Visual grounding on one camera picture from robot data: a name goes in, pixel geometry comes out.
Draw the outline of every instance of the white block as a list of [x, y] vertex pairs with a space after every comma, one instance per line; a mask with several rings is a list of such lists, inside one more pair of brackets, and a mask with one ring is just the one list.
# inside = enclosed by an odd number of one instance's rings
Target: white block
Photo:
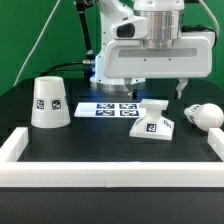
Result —
[[110, 163], [106, 187], [223, 187], [224, 163]]
[[0, 163], [0, 187], [105, 187], [105, 163]]
[[210, 128], [208, 132], [208, 144], [224, 161], [224, 132], [220, 128]]
[[28, 128], [16, 128], [0, 149], [0, 162], [16, 162], [28, 142]]

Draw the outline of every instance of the table surface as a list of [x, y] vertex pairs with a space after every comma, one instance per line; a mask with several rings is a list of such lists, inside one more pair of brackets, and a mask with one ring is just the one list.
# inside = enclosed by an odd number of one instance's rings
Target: table surface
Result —
[[[191, 80], [182, 99], [174, 100], [177, 84], [176, 80], [147, 80], [137, 99], [131, 100], [127, 93], [89, 89], [82, 79], [65, 79], [71, 124], [39, 129], [30, 124], [33, 80], [25, 80], [0, 97], [0, 142], [16, 127], [25, 126], [30, 130], [30, 144], [19, 162], [220, 162], [207, 144], [207, 133], [188, 122], [184, 109], [192, 104], [214, 103], [224, 110], [224, 91], [210, 82]], [[135, 118], [74, 117], [79, 102], [134, 103], [143, 98], [169, 100], [163, 115], [175, 122], [172, 141], [129, 137]], [[3, 223], [11, 223], [15, 217], [17, 223], [29, 223], [32, 215], [34, 223], [47, 223], [49, 219], [60, 223], [57, 212], [63, 223], [223, 223], [224, 217], [222, 188], [3, 188], [0, 195], [0, 211], [5, 213]], [[29, 213], [23, 216], [26, 209]]]

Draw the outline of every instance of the upside-down cup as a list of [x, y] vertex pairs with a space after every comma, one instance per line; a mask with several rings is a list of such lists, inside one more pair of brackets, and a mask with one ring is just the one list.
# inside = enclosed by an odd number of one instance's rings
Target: upside-down cup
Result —
[[35, 79], [31, 124], [38, 128], [59, 128], [70, 123], [63, 79]]

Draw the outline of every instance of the green background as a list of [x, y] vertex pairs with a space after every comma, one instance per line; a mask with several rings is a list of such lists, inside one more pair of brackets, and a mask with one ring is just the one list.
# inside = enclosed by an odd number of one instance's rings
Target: green background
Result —
[[[12, 88], [19, 70], [36, 42], [56, 0], [0, 1], [0, 95]], [[123, 3], [132, 5], [130, 0]], [[208, 80], [224, 89], [224, 2], [205, 0], [221, 28], [213, 50], [213, 71]], [[97, 6], [86, 11], [94, 52], [100, 50], [100, 18]], [[186, 4], [184, 24], [204, 24], [214, 28], [200, 4]], [[48, 68], [85, 58], [85, 46], [73, 0], [61, 0], [46, 33], [40, 41], [20, 81], [37, 77]], [[60, 73], [63, 77], [82, 77], [80, 72]]]

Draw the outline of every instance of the white robot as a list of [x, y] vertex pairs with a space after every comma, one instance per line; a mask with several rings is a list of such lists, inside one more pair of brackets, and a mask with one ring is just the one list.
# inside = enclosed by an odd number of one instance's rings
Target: white robot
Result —
[[178, 78], [178, 98], [188, 78], [212, 69], [214, 32], [182, 32], [184, 0], [119, 0], [96, 3], [101, 17], [101, 51], [95, 59], [92, 87], [118, 91], [146, 78]]

